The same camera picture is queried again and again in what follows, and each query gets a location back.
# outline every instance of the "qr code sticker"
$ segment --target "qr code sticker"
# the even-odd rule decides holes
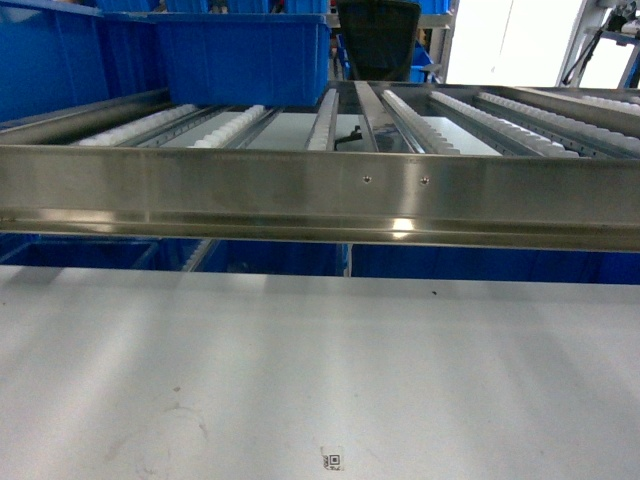
[[[344,470],[344,449],[342,447],[322,447],[322,459],[327,470]]]

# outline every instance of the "metal bar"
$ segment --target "metal bar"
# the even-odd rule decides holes
[[[431,127],[409,105],[390,90],[385,90],[382,100],[400,127],[413,150],[417,153],[437,153],[441,155],[459,155],[460,151]]]
[[[578,15],[576,15],[576,21],[573,25],[562,66],[558,72],[557,86],[562,86],[562,80],[567,76],[569,69],[578,59],[581,50],[588,44],[586,40],[593,37],[593,35],[588,34],[588,29],[597,29],[602,25],[606,15],[606,7],[601,6],[599,3],[599,0],[583,0]],[[577,72],[580,71],[581,64],[582,62],[577,65]],[[581,76],[577,73],[574,74],[570,86],[578,87],[580,80]]]
[[[499,95],[543,110],[597,125],[630,137],[640,137],[638,117],[625,112],[592,105],[579,98],[531,88],[502,87]]]
[[[67,144],[171,106],[167,90],[132,95],[0,132],[1,145]]]
[[[637,154],[608,142],[597,140],[589,133],[580,133],[574,129],[562,127],[539,116],[527,115],[511,108],[497,105],[482,97],[476,97],[474,102],[480,108],[493,115],[547,137],[584,156],[593,158],[637,158]]]
[[[0,171],[2,231],[640,251],[636,160],[3,146]]]
[[[456,20],[458,18],[459,8],[460,8],[459,0],[450,1],[450,11],[452,12],[451,14],[452,19],[450,23],[450,28],[448,30],[443,30],[444,41],[442,44],[442,52],[440,54],[440,61],[439,61],[442,67],[440,68],[440,72],[438,76],[442,79],[443,82],[447,81],[447,76],[449,75],[449,62],[451,61],[451,49],[453,48],[453,36],[455,35]]]
[[[491,128],[483,122],[474,120],[473,118],[454,110],[435,98],[431,98],[430,101],[432,102],[433,107],[442,115],[475,137],[479,138],[502,155],[522,155],[529,157],[541,156],[541,154],[534,148],[514,140],[509,135]]]
[[[168,125],[163,125],[139,137],[119,145],[121,147],[160,147],[179,135],[198,125],[226,112],[230,107],[208,107],[179,118]]]
[[[336,90],[333,88],[327,90],[309,133],[306,150],[333,151],[339,103],[340,96]]]
[[[362,108],[362,138],[373,152],[410,153],[413,151],[389,112],[367,82],[355,82]]]
[[[624,73],[622,74],[622,77],[620,78],[620,83],[618,84],[618,88],[633,88],[633,86],[631,85],[631,81],[633,79],[633,74],[639,68],[638,67],[639,63],[640,63],[640,39],[637,40],[636,46],[633,48],[631,57],[627,62],[627,66],[624,69]]]
[[[266,110],[260,118],[240,130],[237,135],[230,138],[229,141],[220,148],[247,148],[283,110],[283,108]]]
[[[336,13],[329,13],[326,15],[327,25],[329,28],[340,28],[340,18]],[[454,18],[450,13],[443,13],[441,15],[420,15],[418,20],[418,28],[426,29],[448,29]]]

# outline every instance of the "metal rail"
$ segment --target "metal rail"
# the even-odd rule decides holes
[[[500,95],[630,137],[640,137],[640,122],[636,115],[598,107],[568,95],[532,88],[502,88]]]
[[[547,119],[549,116],[552,118],[554,116],[558,117],[555,114],[549,114],[549,112],[546,111],[543,112],[543,115],[527,114],[504,105],[499,105],[495,101],[492,101],[491,97],[485,98],[483,96],[478,96],[475,98],[474,102],[483,110],[493,115],[505,118],[516,125],[520,125],[521,127],[536,132],[550,140],[561,143],[566,148],[577,151],[584,156],[593,158],[637,158],[638,156],[637,152],[633,152],[628,148],[617,146],[611,142],[595,138],[594,130],[596,133],[603,133],[609,137],[613,137],[611,132],[597,129],[596,127],[588,130],[587,128],[584,128],[588,127],[588,125],[583,124],[580,125],[580,130],[578,130],[577,125],[575,126],[576,128],[569,128],[567,126],[563,126],[559,122],[553,123]],[[579,123],[576,120],[568,118],[563,118],[563,120],[563,123],[565,124]]]
[[[371,152],[415,152],[367,82],[355,82],[362,107],[362,139]]]
[[[640,251],[640,163],[0,147],[0,230]]]
[[[171,106],[169,93],[157,90],[101,102],[35,123],[0,131],[0,145],[68,144]]]

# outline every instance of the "black office chair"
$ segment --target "black office chair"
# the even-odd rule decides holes
[[[402,0],[338,0],[350,80],[409,80],[420,5]]]

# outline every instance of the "blue bin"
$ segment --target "blue bin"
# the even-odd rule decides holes
[[[26,243],[32,242],[37,237],[37,235],[22,235],[16,233],[0,235],[0,257],[3,257]]]
[[[96,3],[105,12],[151,12],[160,0],[96,0]]]
[[[427,65],[431,65],[433,61],[426,52],[424,47],[416,42],[413,49],[413,60],[411,61],[411,73],[409,75],[409,81],[413,83],[424,83],[427,78],[425,72],[422,71]]]
[[[269,0],[228,0],[229,13],[269,13]]]
[[[107,100],[99,11],[0,0],[0,121]]]
[[[449,11],[449,0],[411,0],[419,3],[423,15],[439,15]]]
[[[354,245],[354,277],[640,284],[640,254]]]
[[[176,13],[207,13],[208,0],[166,0],[167,10]]]
[[[155,270],[158,246],[149,241],[42,239],[0,258],[0,265]]]
[[[342,246],[322,243],[221,240],[200,271],[342,276]]]
[[[329,73],[322,15],[151,14],[175,103],[313,106]]]
[[[7,235],[0,265],[178,271],[198,245],[192,239]]]
[[[111,98],[166,88],[155,25],[107,15],[98,26]]]
[[[287,13],[327,13],[327,0],[285,0],[284,9]]]

